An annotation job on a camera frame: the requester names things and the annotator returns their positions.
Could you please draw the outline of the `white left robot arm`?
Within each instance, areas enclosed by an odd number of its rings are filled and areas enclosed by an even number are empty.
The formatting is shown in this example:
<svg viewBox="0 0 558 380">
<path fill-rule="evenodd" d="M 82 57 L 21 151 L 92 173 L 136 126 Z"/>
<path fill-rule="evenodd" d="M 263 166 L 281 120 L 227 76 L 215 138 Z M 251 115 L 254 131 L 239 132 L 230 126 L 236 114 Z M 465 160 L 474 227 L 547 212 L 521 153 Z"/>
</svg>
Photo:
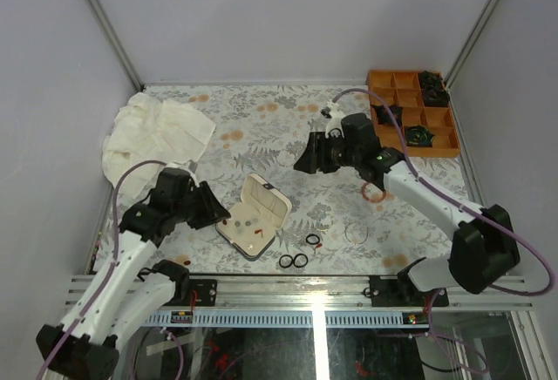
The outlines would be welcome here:
<svg viewBox="0 0 558 380">
<path fill-rule="evenodd" d="M 112 255 L 61 322 L 37 333 L 44 359 L 38 378 L 52 371 L 66 379 L 109 379 L 123 346 L 154 311 L 194 303 L 186 267 L 169 260 L 145 264 L 178 225 L 201 229 L 230 213 L 197 179 L 192 160 L 154 163 L 161 168 L 154 188 L 113 216 Z"/>
</svg>

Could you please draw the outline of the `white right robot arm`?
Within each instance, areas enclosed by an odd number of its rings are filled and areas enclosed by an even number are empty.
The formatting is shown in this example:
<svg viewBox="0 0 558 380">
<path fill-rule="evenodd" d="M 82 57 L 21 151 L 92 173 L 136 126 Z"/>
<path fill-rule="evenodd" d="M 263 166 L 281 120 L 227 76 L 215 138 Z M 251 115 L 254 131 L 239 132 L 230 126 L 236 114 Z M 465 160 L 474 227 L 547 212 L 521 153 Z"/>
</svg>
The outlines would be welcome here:
<svg viewBox="0 0 558 380">
<path fill-rule="evenodd" d="M 385 148 L 368 117 L 345 115 L 329 107 L 321 169 L 324 173 L 341 166 L 354 168 L 376 188 L 404 200 L 451 241 L 451 251 L 438 258 L 416 261 L 405 269 L 398 283 L 398 297 L 417 305 L 429 291 L 461 287 L 478 294 L 494 284 L 520 262 L 511 220 L 500 206 L 484 208 L 471 201 L 458 201 L 447 190 L 421 176 L 395 148 Z"/>
</svg>

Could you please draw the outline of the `cream and navy jewelry box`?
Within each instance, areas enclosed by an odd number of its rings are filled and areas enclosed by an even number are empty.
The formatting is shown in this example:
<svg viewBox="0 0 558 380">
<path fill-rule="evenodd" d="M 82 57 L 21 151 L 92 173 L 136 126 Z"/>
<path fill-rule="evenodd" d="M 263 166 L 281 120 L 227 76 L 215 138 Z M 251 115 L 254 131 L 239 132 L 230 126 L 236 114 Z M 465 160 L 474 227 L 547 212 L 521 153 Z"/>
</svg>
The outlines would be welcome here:
<svg viewBox="0 0 558 380">
<path fill-rule="evenodd" d="M 277 232 L 285 225 L 292 210 L 292 202 L 275 186 L 258 174 L 249 174 L 242 186 L 241 200 L 230 209 L 227 225 L 219 222 L 215 228 L 229 245 L 249 261 L 258 260 L 273 243 Z M 245 226 L 246 221 L 252 225 Z M 263 236 L 255 230 L 263 229 Z M 248 244 L 254 248 L 248 250 Z"/>
</svg>

